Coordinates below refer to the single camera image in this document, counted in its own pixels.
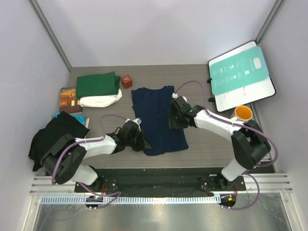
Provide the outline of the navy blue t-shirt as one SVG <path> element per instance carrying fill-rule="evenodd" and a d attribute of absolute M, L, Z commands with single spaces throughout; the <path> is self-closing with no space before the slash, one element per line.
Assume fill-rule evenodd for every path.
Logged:
<path fill-rule="evenodd" d="M 168 112 L 174 90 L 174 86 L 164 86 L 157 90 L 138 88 L 131 91 L 132 108 L 135 116 L 141 119 L 141 129 L 151 146 L 144 151 L 147 156 L 189 149 L 183 129 L 169 128 Z"/>

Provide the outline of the white mug orange inside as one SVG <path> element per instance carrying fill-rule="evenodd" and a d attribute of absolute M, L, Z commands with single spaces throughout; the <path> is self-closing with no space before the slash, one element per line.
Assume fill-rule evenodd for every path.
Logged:
<path fill-rule="evenodd" d="M 247 122 L 253 117 L 253 112 L 252 110 L 245 106 L 245 105 L 239 105 L 237 106 L 232 115 L 230 116 L 230 119 L 233 121 L 243 121 Z"/>

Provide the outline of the red cube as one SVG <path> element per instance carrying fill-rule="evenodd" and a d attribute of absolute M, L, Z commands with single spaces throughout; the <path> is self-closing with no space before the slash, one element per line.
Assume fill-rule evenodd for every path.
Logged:
<path fill-rule="evenodd" d="M 132 87 L 132 86 L 133 86 L 132 77 L 131 77 L 130 75 L 122 76 L 122 77 L 121 77 L 121 83 L 122 83 L 122 86 L 123 86 L 125 89 L 128 89 L 128 88 Z"/>

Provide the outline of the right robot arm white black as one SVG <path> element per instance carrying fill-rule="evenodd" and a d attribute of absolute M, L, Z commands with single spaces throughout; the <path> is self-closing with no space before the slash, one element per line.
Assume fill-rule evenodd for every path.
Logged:
<path fill-rule="evenodd" d="M 186 98 L 172 94 L 169 127 L 188 127 L 209 130 L 232 143 L 234 158 L 217 174 L 218 187 L 228 190 L 244 172 L 253 169 L 266 156 L 271 146 L 254 120 L 232 121 L 196 105 L 191 107 Z"/>

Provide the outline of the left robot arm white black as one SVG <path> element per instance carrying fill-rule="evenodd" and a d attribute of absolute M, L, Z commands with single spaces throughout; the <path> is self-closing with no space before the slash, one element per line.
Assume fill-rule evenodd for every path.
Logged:
<path fill-rule="evenodd" d="M 42 156 L 40 163 L 52 176 L 53 184 L 72 180 L 97 192 L 103 186 L 103 176 L 82 161 L 100 154 L 116 154 L 126 147 L 135 152 L 151 150 L 140 123 L 139 118 L 128 119 L 115 132 L 97 138 L 81 139 L 65 134 Z"/>

